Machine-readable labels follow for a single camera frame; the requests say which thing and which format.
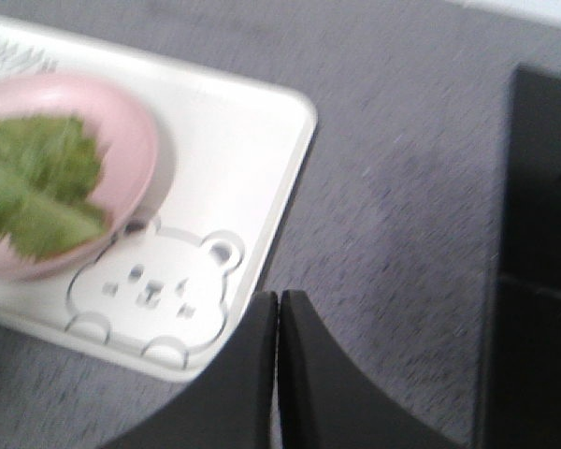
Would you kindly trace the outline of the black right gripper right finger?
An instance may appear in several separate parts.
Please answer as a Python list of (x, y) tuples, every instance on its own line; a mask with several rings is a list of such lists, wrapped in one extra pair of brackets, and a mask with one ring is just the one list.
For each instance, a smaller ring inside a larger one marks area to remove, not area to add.
[(280, 301), (280, 428), (286, 448), (453, 448), (356, 367), (307, 294)]

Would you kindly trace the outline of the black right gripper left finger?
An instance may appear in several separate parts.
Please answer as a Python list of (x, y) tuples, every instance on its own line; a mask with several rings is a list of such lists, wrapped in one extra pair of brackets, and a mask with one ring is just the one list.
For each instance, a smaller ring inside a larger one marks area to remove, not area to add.
[(268, 448), (278, 297), (252, 296), (236, 330), (165, 407), (106, 448)]

